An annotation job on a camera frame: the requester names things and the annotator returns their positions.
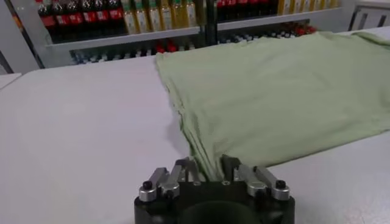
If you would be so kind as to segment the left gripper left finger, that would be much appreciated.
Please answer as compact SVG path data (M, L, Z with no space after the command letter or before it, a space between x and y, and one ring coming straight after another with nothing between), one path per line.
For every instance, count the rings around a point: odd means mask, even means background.
M180 195L180 183L187 182L194 186L201 185L199 169L191 156L176 160L170 172L165 167L156 168L140 186L138 199L149 203L158 197L176 198Z

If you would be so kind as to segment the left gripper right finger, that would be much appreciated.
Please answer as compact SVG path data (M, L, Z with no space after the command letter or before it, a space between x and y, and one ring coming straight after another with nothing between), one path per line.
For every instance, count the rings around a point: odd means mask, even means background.
M290 199L290 188L284 180L277 179L263 166L249 167L238 158L222 155L221 166L224 180L229 183L244 182L251 197L268 195L278 201Z

